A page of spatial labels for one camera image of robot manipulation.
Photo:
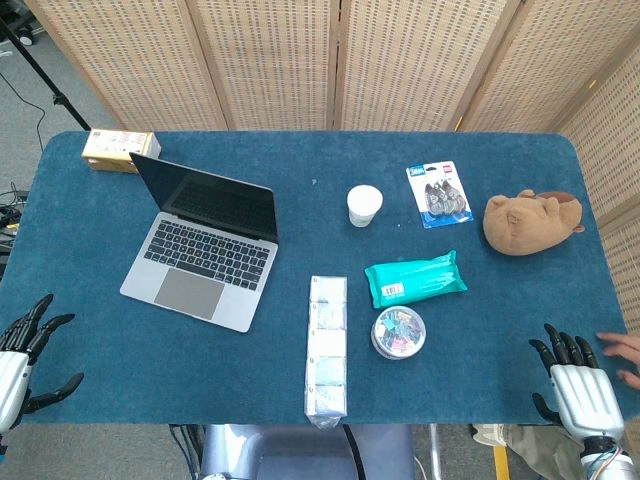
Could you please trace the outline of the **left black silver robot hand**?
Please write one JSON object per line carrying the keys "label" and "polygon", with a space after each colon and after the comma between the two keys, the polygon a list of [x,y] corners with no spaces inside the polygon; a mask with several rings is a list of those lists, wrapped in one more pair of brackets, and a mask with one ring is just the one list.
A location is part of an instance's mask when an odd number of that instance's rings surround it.
{"label": "left black silver robot hand", "polygon": [[52,293],[45,295],[1,333],[1,436],[18,426],[24,415],[69,397],[84,379],[79,372],[52,392],[33,396],[30,390],[32,370],[50,336],[75,318],[73,313],[58,315],[41,325],[53,299]]}

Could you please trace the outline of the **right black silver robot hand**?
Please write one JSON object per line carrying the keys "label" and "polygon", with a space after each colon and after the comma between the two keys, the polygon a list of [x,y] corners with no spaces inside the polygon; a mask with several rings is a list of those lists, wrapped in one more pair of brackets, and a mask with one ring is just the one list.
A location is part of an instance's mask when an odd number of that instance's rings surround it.
{"label": "right black silver robot hand", "polygon": [[605,438],[622,439],[624,420],[607,373],[599,367],[591,345],[546,323],[549,341],[531,339],[551,382],[557,408],[551,409],[535,392],[533,404],[550,424],[562,426],[576,441],[587,444]]}

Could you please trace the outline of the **bare person hand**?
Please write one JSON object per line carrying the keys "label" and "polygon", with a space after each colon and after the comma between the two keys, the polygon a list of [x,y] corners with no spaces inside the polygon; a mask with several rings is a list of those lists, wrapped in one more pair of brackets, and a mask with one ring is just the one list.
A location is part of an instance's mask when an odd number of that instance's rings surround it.
{"label": "bare person hand", "polygon": [[609,358],[622,358],[635,367],[634,371],[629,369],[618,369],[616,375],[632,389],[640,389],[639,378],[639,337],[630,334],[620,334],[614,332],[598,332],[596,334],[603,344],[602,353]]}

